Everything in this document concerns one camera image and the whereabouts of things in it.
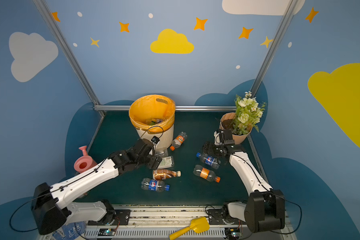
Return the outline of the green white label bottle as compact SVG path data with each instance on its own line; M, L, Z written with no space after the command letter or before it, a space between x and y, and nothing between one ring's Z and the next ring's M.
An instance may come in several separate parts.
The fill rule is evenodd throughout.
M175 162L174 162L173 156L168 156L168 157L162 158L162 161L158 166L158 170L172 168L174 165L175 165Z

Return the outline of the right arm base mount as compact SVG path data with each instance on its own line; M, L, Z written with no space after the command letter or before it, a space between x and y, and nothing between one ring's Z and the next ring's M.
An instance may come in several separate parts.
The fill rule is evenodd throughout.
M234 225L238 226L239 224L245 225L246 223L237 218L232 218L227 210L223 209L207 209L207 219L210 225Z

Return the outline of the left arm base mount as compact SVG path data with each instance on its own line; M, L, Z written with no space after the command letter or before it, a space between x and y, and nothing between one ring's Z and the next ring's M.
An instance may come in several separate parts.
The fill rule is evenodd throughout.
M126 226L131 210L121 209L107 212L99 221L88 221L88 226Z

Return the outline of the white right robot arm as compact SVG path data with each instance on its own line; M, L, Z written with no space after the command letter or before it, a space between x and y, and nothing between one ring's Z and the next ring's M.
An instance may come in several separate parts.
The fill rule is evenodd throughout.
M245 222L252 233L282 230L285 227L285 199L280 190L274 190L259 174L241 145L215 145L206 142L203 153L225 158L238 173L248 199L223 206L223 219L229 223L235 219Z

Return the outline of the brown tea bottle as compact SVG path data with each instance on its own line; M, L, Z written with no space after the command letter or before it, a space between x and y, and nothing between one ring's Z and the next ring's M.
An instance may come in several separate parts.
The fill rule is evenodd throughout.
M181 176L181 171L171 171L167 169L159 169L153 171L154 180L166 180L170 178L176 178Z

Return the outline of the green soda bottle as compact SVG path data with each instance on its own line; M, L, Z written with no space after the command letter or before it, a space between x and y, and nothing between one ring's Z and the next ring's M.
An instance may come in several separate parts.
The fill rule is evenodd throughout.
M146 125L154 126L163 122L163 119L147 119Z

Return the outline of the pepsi bottle near right arm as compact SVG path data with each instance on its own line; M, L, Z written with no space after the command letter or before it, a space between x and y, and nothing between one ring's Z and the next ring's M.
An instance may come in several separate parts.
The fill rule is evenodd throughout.
M206 165L212 167L213 169L218 169L221 165L221 162L218 158L212 157L205 153L197 153L197 158L201 160L201 162L205 163Z

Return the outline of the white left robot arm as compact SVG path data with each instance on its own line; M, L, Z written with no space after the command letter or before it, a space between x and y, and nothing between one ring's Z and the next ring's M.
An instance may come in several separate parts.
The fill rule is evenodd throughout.
M109 201L75 204L74 200L96 186L143 165L156 170L161 161L162 158L155 154L154 144L147 139L139 139L128 150L110 154L101 163L75 177L52 186L40 184L31 203L39 234L48 235L65 224L83 221L112 224L116 212Z

